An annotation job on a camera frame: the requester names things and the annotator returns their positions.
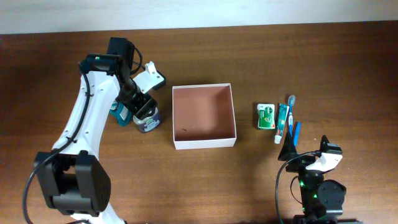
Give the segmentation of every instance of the bottle cap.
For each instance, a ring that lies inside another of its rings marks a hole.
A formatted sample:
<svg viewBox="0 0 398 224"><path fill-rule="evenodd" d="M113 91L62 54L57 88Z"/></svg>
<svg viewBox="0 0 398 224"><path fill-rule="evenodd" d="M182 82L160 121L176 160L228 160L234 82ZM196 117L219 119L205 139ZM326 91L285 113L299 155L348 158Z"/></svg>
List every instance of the bottle cap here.
<svg viewBox="0 0 398 224"><path fill-rule="evenodd" d="M282 140L282 136L280 136L280 135L275 135L275 144L279 144L280 143L280 140Z"/></svg>

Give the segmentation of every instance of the toothbrush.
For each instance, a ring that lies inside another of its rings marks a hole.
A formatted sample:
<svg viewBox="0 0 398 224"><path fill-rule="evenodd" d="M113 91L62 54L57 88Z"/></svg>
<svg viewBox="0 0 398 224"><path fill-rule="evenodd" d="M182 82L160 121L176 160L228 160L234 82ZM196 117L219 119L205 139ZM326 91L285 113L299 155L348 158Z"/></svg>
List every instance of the toothbrush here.
<svg viewBox="0 0 398 224"><path fill-rule="evenodd" d="M289 99L287 100L287 104L289 106L289 118L288 118L288 124L289 124L289 133L292 135L293 137L293 105L296 101L296 96L295 95L291 95L289 97Z"/></svg>
<svg viewBox="0 0 398 224"><path fill-rule="evenodd" d="M297 122L296 130L294 131L294 137L293 137L294 146L297 146L297 142L299 141L300 128L301 128L301 122Z"/></svg>

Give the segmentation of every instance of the wood grain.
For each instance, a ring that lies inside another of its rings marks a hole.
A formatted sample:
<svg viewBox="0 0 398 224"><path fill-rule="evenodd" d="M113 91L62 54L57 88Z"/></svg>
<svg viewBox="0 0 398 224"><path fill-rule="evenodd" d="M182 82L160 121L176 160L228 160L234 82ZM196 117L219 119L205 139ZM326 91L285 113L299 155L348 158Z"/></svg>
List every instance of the wood grain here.
<svg viewBox="0 0 398 224"><path fill-rule="evenodd" d="M342 218L398 219L398 22L206 29L74 32L0 36L0 223L23 223L22 189L37 152L49 151L65 127L80 84L77 62L127 37L168 78L151 95L163 124L140 134L106 122L100 161L112 180L111 204L129 223L275 222L275 177L282 145L254 128L256 103L297 97L298 151L320 138L344 158L326 175L348 189ZM231 83L235 147L176 151L174 85ZM301 214L280 181L284 218ZM299 194L298 184L294 193ZM35 223L72 221L45 206L38 182L29 194Z"/></svg>

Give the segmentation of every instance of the cardboard box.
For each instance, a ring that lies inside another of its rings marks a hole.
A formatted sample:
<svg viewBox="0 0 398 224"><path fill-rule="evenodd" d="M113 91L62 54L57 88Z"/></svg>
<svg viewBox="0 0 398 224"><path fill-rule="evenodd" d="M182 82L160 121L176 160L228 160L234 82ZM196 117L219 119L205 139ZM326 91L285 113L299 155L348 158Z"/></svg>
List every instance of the cardboard box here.
<svg viewBox="0 0 398 224"><path fill-rule="evenodd" d="M231 84L173 86L172 91L176 149L234 146Z"/></svg>

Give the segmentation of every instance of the blue toothbrush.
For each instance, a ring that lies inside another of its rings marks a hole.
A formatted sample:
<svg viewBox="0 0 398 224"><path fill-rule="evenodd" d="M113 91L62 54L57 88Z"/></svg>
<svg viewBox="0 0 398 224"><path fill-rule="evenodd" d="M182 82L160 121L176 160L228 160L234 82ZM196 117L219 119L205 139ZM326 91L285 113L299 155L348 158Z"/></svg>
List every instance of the blue toothbrush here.
<svg viewBox="0 0 398 224"><path fill-rule="evenodd" d="M289 106L289 118L288 118L288 124L289 124L289 133L292 135L293 137L293 105L296 101L296 96L295 95L291 95L289 97L289 99L287 100L287 104Z"/></svg>

